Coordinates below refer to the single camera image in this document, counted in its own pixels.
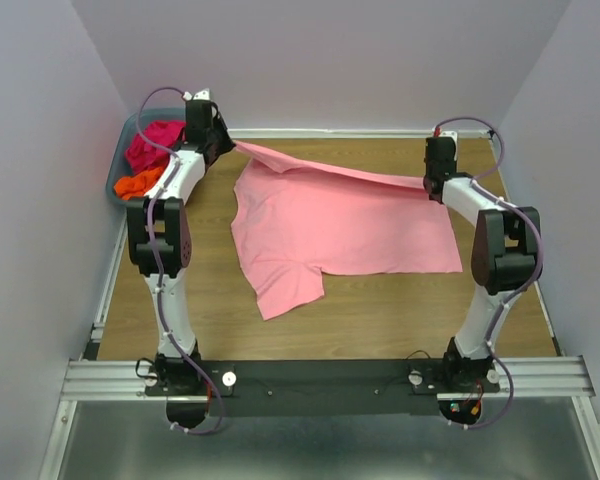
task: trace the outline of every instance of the shirt sleeve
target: shirt sleeve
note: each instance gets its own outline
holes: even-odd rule
[[[264,320],[324,296],[320,269],[299,262],[255,261],[245,275],[256,292],[258,308]]]

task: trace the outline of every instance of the clothing pile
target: clothing pile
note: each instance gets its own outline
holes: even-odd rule
[[[178,141],[183,128],[184,122],[181,121],[156,121],[149,124],[143,133],[152,142],[171,148]],[[138,134],[124,156],[133,176],[120,178],[113,187],[116,195],[123,200],[144,196],[160,180],[169,164],[167,152],[149,145]]]

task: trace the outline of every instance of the metal floor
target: metal floor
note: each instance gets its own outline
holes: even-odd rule
[[[485,401],[485,415],[502,400]],[[493,427],[408,415],[240,418],[210,437],[172,432],[164,404],[80,402],[67,480],[597,478],[569,398],[516,399]]]

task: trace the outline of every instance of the pink t-shirt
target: pink t-shirt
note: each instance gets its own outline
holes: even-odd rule
[[[236,182],[231,231],[265,320],[322,297],[322,272],[462,271],[447,209],[429,200],[421,178],[236,145],[251,161]]]

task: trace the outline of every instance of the white knob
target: white knob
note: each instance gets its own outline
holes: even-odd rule
[[[493,384],[500,383],[500,374],[495,370],[491,369],[487,372],[487,380],[489,381],[489,383]]]
[[[233,385],[236,383],[236,380],[236,374],[233,372],[227,372],[222,375],[222,383],[225,387],[233,387]]]
[[[409,374],[409,381],[411,382],[411,385],[417,387],[422,384],[422,374],[417,370],[412,370]]]

